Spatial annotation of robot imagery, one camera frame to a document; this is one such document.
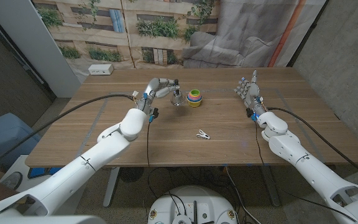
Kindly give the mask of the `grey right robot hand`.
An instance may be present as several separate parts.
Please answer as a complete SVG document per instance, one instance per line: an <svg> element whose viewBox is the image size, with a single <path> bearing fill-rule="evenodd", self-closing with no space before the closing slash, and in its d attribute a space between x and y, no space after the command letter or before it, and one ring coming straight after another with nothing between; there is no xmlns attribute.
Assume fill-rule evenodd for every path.
<svg viewBox="0 0 358 224"><path fill-rule="evenodd" d="M246 106L246 113L249 118L257 119L267 110L262 106L259 86L257 85L257 70L253 71L251 81L242 77L234 92L240 96Z"/></svg>

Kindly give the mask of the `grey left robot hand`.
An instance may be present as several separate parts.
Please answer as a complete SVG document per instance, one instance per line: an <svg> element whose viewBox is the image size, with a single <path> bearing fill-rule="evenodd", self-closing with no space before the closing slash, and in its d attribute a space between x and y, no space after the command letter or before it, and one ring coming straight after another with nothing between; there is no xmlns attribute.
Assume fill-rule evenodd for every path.
<svg viewBox="0 0 358 224"><path fill-rule="evenodd" d="M152 102L155 98L163 98L179 89L178 79L153 78L143 92L142 98L137 102L137 109L149 115L152 110Z"/></svg>

